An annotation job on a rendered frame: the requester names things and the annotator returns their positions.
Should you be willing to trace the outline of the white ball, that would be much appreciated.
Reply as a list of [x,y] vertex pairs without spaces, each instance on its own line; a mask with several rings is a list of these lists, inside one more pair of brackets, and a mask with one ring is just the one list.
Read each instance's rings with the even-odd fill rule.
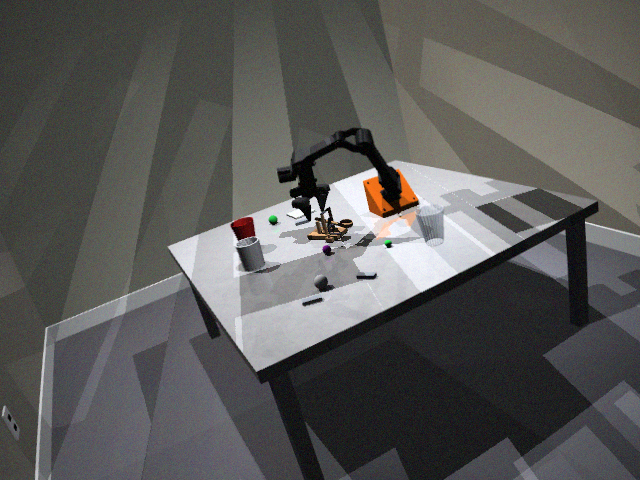
[[318,289],[323,289],[327,286],[328,280],[324,275],[318,275],[314,279],[314,285]]

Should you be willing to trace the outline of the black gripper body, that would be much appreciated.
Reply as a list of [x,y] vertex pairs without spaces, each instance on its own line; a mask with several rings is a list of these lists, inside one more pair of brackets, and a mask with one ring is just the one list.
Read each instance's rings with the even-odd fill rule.
[[330,191],[330,186],[328,184],[317,184],[317,178],[311,178],[308,180],[303,180],[298,183],[301,186],[303,193],[301,196],[294,199],[291,204],[293,208],[305,208],[310,204],[310,199],[317,194],[324,194]]

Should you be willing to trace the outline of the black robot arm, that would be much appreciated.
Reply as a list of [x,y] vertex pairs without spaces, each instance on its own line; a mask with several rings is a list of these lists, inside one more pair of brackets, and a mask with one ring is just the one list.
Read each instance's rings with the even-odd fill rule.
[[[352,135],[356,137],[356,145],[346,141],[346,138]],[[313,178],[312,166],[316,164],[314,160],[338,148],[345,148],[353,153],[360,153],[368,157],[378,171],[379,183],[384,188],[380,192],[388,203],[401,197],[400,175],[392,167],[387,166],[374,146],[370,130],[365,128],[336,131],[334,135],[308,149],[301,148],[294,151],[290,159],[290,166],[277,168],[279,182],[295,181],[297,175],[301,181]]]

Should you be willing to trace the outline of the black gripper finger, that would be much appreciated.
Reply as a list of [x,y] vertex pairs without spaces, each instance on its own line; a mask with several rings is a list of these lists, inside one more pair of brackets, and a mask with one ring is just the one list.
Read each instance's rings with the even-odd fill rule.
[[296,208],[303,212],[308,221],[311,221],[311,205],[308,205],[305,208]]
[[325,204],[326,204],[326,200],[327,200],[328,194],[329,194],[329,192],[324,193],[324,194],[315,195],[315,197],[317,198],[317,201],[318,201],[318,204],[319,204],[321,212],[323,212],[324,209],[325,209]]

